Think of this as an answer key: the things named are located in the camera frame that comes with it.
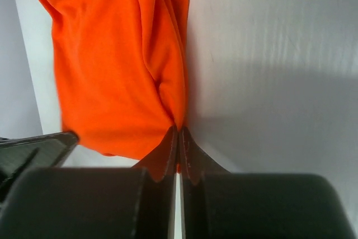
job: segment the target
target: orange cloth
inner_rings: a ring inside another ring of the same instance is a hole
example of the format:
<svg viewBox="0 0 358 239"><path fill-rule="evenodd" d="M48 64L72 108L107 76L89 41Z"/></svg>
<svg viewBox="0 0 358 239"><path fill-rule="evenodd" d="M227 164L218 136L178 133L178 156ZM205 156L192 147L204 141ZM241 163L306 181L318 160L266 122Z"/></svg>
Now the orange cloth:
<svg viewBox="0 0 358 239"><path fill-rule="evenodd" d="M107 155L141 159L187 107L189 0L40 0L53 19L64 130Z"/></svg>

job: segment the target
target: white surface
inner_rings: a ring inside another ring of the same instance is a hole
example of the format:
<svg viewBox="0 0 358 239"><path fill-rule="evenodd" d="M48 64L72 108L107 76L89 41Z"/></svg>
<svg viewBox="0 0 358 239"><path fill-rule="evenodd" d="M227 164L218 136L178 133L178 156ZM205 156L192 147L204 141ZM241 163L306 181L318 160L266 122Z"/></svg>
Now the white surface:
<svg viewBox="0 0 358 239"><path fill-rule="evenodd" d="M15 0L0 0L0 137L42 134Z"/></svg>
<svg viewBox="0 0 358 239"><path fill-rule="evenodd" d="M64 167L131 167L138 161L125 157L106 157L85 147L77 146L63 164Z"/></svg>
<svg viewBox="0 0 358 239"><path fill-rule="evenodd" d="M16 3L41 124L56 132L50 18ZM187 55L199 145L231 170L327 177L358 231L358 0L191 0Z"/></svg>

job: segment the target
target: black plastic part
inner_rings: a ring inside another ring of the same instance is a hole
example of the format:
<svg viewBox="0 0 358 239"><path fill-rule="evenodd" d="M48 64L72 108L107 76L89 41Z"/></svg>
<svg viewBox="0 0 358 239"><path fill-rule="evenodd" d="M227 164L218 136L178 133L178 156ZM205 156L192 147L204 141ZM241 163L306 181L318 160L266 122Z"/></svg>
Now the black plastic part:
<svg viewBox="0 0 358 239"><path fill-rule="evenodd" d="M339 198L315 175L205 175L188 181L186 238L355 238Z"/></svg>
<svg viewBox="0 0 358 239"><path fill-rule="evenodd" d="M28 168L60 166L78 137L72 132L25 139L0 140L0 203L11 185Z"/></svg>
<svg viewBox="0 0 358 239"><path fill-rule="evenodd" d="M0 238L167 238L166 180L142 168L29 171L4 203Z"/></svg>
<svg viewBox="0 0 358 239"><path fill-rule="evenodd" d="M228 174L229 172L207 155L184 127L178 135L180 167L183 179L197 184L204 173Z"/></svg>
<svg viewBox="0 0 358 239"><path fill-rule="evenodd" d="M177 165L178 131L175 126L167 130L161 143L141 159L133 168L148 169L152 179L160 182L166 176L174 177Z"/></svg>

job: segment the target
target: orange shirt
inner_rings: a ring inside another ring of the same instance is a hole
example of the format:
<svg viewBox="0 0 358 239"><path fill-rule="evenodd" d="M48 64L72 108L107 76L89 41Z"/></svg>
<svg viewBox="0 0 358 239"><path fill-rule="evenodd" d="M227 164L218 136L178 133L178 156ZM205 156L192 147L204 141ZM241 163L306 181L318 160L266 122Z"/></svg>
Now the orange shirt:
<svg viewBox="0 0 358 239"><path fill-rule="evenodd" d="M185 121L189 0L39 0L53 19L62 124L107 155L141 159Z"/></svg>

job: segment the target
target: white wall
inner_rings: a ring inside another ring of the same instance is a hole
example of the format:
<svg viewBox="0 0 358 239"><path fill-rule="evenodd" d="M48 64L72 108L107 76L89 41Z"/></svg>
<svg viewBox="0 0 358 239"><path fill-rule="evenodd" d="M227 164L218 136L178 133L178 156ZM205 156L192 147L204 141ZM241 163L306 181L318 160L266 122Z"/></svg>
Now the white wall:
<svg viewBox="0 0 358 239"><path fill-rule="evenodd" d="M54 83L52 20L38 0L16 0L41 126L44 134L60 131L60 108Z"/></svg>
<svg viewBox="0 0 358 239"><path fill-rule="evenodd" d="M188 32L199 145L325 176L358 231L358 0L190 0Z"/></svg>
<svg viewBox="0 0 358 239"><path fill-rule="evenodd" d="M42 134L15 0L0 0L0 137Z"/></svg>

